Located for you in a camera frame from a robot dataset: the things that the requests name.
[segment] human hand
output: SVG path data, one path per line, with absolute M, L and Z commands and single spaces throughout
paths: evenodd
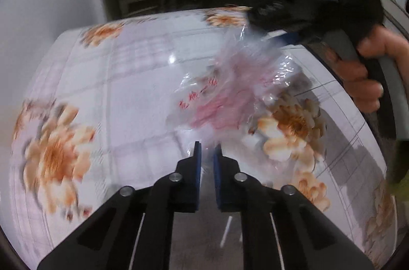
M 405 86 L 409 85 L 409 42 L 405 38 L 378 25 L 359 43 L 357 50 L 364 58 L 375 58 L 385 54 L 392 57 L 403 83 Z M 368 79 L 366 67 L 359 61 L 341 60 L 330 48 L 327 49 L 326 57 L 334 72 L 344 81 L 344 89 L 358 109 L 364 113 L 377 111 L 383 88 L 379 82 Z

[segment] silver screw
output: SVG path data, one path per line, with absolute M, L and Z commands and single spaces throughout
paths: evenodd
M 247 180 L 247 174 L 243 172 L 236 173 L 234 179 L 238 182 L 244 182 Z
M 287 195 L 294 195 L 297 191 L 296 188 L 290 184 L 286 184 L 281 190 Z
M 171 182 L 179 182 L 182 178 L 183 176 L 178 172 L 173 172 L 169 175 L 169 180 L 171 180 Z
M 125 186 L 125 187 L 122 187 L 122 188 L 121 188 L 121 190 L 119 191 L 119 193 L 120 193 L 122 196 L 130 196 L 130 195 L 132 195 L 133 191 L 134 191 L 134 189 L 133 189 L 132 187 L 130 187 L 130 186 Z

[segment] plaid pattern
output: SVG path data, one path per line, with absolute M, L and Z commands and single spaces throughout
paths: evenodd
M 75 123 L 97 130 L 91 168 L 77 185 L 80 203 L 95 210 L 118 186 L 149 186 L 186 157 L 186 139 L 167 129 L 166 118 L 173 109 L 169 98 L 183 75 L 202 73 L 224 44 L 226 29 L 211 27 L 204 19 L 203 11 L 130 19 L 117 38 L 96 47 L 81 43 L 86 30 L 73 30 L 62 34 L 44 57 L 27 98 L 56 98 L 57 103 L 75 105 L 79 107 Z M 362 115 L 326 68 L 305 48 L 289 46 L 284 51 L 294 56 L 305 75 L 292 94 L 300 100 L 318 100 L 327 118 L 326 161 L 315 171 L 331 199 L 326 215 L 362 248 L 373 189 L 385 173 L 382 154 Z M 11 158 L 9 180 L 20 242 L 15 248 L 32 269 L 80 224 L 43 214 L 35 197 L 24 191 L 22 150 L 39 123 L 30 122 L 16 141 L 14 149 L 21 151 L 14 151 Z M 392 227 L 385 239 L 394 234 Z M 385 250 L 385 259 L 391 252 Z

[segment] floral tablecloth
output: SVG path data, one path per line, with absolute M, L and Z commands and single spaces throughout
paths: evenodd
M 206 70 L 223 44 L 224 26 L 245 22 L 242 10 L 137 17 L 70 30 L 56 40 L 27 89 L 10 159 L 11 211 L 20 256 L 31 269 L 120 186 L 151 186 L 186 157 L 185 140 L 166 125 L 171 95 L 186 72 Z M 331 201 L 324 213 L 382 266 L 394 249 L 396 219 L 379 146 L 349 96 L 307 49 L 283 51 L 309 80 L 291 94 L 318 101 L 326 118 L 325 160 L 314 170 Z M 171 268 L 236 266 L 231 255 L 240 251 L 239 237 L 222 238 L 223 231 L 211 229 L 216 219 L 200 218 L 204 226 L 195 227 L 195 237 L 202 238 L 187 246 L 180 231 L 174 234 Z M 226 217 L 220 223 L 224 228 Z

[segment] transparent plastic bag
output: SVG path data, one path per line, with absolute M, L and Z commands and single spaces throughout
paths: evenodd
M 238 130 L 249 123 L 257 106 L 271 101 L 301 71 L 291 56 L 274 46 L 274 38 L 242 28 L 230 28 L 214 65 L 200 77 L 185 75 L 175 91 L 170 116 L 173 127 Z

